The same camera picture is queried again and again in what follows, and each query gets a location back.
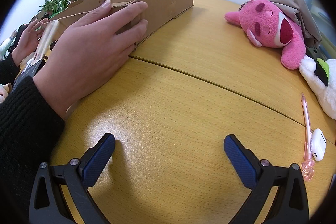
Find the plush toy eye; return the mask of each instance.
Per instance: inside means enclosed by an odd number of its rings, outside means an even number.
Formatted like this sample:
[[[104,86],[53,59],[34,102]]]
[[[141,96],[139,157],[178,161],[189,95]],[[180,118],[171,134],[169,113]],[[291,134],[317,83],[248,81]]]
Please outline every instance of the plush toy eye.
[[[264,9],[265,3],[259,3],[256,7],[255,10],[257,12],[261,12]]]
[[[259,22],[254,23],[254,31],[257,36],[260,36],[260,23]]]
[[[273,15],[273,12],[271,10],[266,10],[266,15],[271,17]]]
[[[269,34],[271,32],[271,29],[268,27],[263,27],[263,31],[267,34]]]

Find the black sweater sleeve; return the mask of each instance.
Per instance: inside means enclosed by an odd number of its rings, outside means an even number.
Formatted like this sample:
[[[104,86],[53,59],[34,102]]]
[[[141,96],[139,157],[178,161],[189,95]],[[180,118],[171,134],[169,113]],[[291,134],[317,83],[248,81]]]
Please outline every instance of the black sweater sleeve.
[[[0,181],[26,217],[39,164],[49,161],[63,129],[31,77],[0,104]]]
[[[0,61],[0,84],[13,85],[15,77],[19,74],[20,67],[17,67],[13,61],[12,53],[5,60]]]

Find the pink plush toy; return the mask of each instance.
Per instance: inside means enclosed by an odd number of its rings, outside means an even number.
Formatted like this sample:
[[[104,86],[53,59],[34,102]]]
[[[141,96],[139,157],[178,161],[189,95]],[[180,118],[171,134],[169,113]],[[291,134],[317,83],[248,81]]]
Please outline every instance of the pink plush toy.
[[[306,47],[301,27],[268,0],[249,0],[237,12],[228,12],[225,19],[241,26],[256,47],[284,47],[281,63],[297,69]]]

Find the white stuffed animal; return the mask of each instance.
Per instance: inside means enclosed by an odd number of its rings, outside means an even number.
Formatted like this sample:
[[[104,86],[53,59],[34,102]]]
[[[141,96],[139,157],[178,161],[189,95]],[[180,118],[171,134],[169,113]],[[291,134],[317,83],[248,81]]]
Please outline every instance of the white stuffed animal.
[[[1,85],[0,84],[0,104],[4,102],[4,100],[7,98],[8,93],[12,90],[12,85],[11,83],[6,84],[6,85]]]
[[[301,59],[299,71],[315,93],[322,109],[336,119],[336,59],[323,61],[305,56]]]

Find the hand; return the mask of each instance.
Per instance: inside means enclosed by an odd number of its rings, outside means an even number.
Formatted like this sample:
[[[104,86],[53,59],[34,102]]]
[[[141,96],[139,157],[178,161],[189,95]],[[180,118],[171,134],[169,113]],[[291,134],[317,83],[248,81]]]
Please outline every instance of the hand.
[[[111,1],[69,26],[53,48],[47,63],[33,80],[43,98],[64,119],[77,100],[106,83],[128,60],[146,30],[147,20],[116,32],[147,9],[137,2],[107,16]]]
[[[41,38],[43,34],[43,29],[39,29],[42,23],[45,23],[48,19],[42,19],[40,22],[37,22],[35,19],[32,23],[28,25],[28,27],[22,32],[20,40],[12,52],[12,58],[17,67],[19,67],[20,63],[24,58],[26,58],[29,54],[36,50],[37,45],[39,44],[38,39]]]
[[[10,38],[13,39],[17,35],[17,30],[13,31],[10,35]]]

